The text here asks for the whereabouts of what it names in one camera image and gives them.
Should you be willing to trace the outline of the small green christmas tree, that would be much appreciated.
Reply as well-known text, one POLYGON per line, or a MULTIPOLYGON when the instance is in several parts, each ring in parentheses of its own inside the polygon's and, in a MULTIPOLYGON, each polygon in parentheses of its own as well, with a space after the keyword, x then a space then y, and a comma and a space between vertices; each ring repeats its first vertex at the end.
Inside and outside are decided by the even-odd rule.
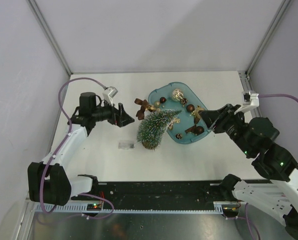
POLYGON ((176 109, 152 112, 139 124, 136 141, 147 150, 155 150, 160 145, 168 126, 181 112, 176 109))

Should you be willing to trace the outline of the brown matte bauble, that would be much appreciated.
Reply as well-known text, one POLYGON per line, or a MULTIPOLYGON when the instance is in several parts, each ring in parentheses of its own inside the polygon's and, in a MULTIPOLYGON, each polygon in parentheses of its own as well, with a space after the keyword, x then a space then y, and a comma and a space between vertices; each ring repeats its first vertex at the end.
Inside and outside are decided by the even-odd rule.
POLYGON ((187 111, 187 112, 192 113, 194 110, 195 110, 194 105, 192 105, 192 104, 188 104, 188 105, 186 106, 186 111, 187 111))

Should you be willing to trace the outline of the clear battery box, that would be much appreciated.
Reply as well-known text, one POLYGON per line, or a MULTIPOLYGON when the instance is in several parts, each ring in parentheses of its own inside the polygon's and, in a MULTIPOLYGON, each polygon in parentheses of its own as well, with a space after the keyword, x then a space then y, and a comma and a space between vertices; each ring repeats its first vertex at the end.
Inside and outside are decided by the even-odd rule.
POLYGON ((121 140, 118 143, 118 148, 121 150, 130 150, 130 149, 134 149, 135 148, 135 142, 131 141, 131 140, 121 140))

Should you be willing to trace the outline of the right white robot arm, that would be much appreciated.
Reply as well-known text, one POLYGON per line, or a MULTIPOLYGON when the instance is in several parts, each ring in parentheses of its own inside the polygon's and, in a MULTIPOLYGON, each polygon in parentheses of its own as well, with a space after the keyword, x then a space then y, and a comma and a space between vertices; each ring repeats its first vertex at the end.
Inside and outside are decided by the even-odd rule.
POLYGON ((256 172, 269 183, 247 183, 227 175, 219 188, 226 201, 242 200, 283 225, 298 240, 298 163, 292 154, 275 143, 279 131, 268 118, 244 121, 239 106, 228 104, 218 110, 201 110, 199 116, 215 134, 226 133, 246 158, 253 159, 256 172))

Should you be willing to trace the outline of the teal plastic tray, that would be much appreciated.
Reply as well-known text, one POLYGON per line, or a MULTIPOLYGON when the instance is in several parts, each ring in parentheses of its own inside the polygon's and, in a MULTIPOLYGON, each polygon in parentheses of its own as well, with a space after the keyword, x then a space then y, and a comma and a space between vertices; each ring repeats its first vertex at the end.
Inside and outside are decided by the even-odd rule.
POLYGON ((167 133, 173 141, 178 144, 192 144, 205 138, 211 131, 207 128, 203 120, 197 123, 197 126, 202 126, 204 132, 202 134, 185 133, 185 130, 194 125, 194 116, 186 111, 186 106, 171 99, 171 94, 174 89, 180 89, 184 93, 184 98, 188 100, 187 104, 192 104, 194 107, 201 107, 206 109, 206 106, 196 96, 196 94, 183 82, 171 82, 163 87, 153 90, 149 93, 148 102, 154 104, 159 101, 161 97, 166 98, 166 102, 160 106, 161 109, 181 110, 182 112, 177 116, 180 119, 179 123, 175 123, 172 129, 167 130, 167 133), (176 134, 182 134, 182 139, 177 139, 176 134))

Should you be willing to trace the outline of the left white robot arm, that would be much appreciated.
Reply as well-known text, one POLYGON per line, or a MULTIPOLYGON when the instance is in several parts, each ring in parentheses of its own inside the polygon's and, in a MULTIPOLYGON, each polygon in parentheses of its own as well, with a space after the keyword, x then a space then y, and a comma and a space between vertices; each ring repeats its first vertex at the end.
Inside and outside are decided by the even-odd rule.
POLYGON ((97 122, 125 127, 135 120, 124 109, 122 103, 114 106, 108 102, 98 104, 97 95, 84 92, 79 105, 68 118, 68 130, 58 147, 42 161, 32 162, 27 169, 29 198, 31 201, 55 206, 64 206, 74 196, 83 194, 93 200, 99 195, 95 185, 97 177, 80 174, 68 177, 66 169, 81 144, 90 135, 97 122))

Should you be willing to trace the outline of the brown ribbon bow garland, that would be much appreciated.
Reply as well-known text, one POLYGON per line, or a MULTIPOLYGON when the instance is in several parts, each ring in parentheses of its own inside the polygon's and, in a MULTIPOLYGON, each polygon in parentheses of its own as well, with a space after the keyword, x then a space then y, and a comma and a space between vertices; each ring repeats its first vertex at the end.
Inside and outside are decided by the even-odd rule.
POLYGON ((140 110, 138 110, 136 113, 136 117, 138 118, 139 121, 145 118, 146 111, 149 111, 150 113, 160 111, 158 107, 153 106, 152 104, 149 104, 149 102, 146 99, 141 100, 139 98, 136 98, 134 103, 140 106, 140 110))

